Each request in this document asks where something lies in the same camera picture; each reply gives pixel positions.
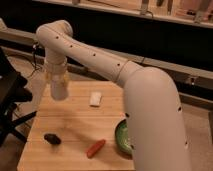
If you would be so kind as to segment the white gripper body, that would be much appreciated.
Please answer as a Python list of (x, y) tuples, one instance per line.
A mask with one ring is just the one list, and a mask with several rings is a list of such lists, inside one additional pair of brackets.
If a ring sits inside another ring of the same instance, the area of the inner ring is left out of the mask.
[(45, 67), (45, 79), (48, 83), (60, 82), (62, 84), (67, 84), (69, 82), (69, 78), (67, 75), (67, 64), (52, 64), (46, 62), (44, 64)]

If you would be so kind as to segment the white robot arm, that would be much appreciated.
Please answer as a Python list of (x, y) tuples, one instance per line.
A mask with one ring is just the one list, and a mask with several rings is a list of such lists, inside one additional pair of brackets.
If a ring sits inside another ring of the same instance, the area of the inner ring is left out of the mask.
[(55, 100), (68, 97), (67, 59), (72, 58), (123, 89), (123, 105), (136, 171), (192, 171), (182, 106), (173, 79), (156, 67), (75, 40), (69, 22), (39, 26), (44, 67)]

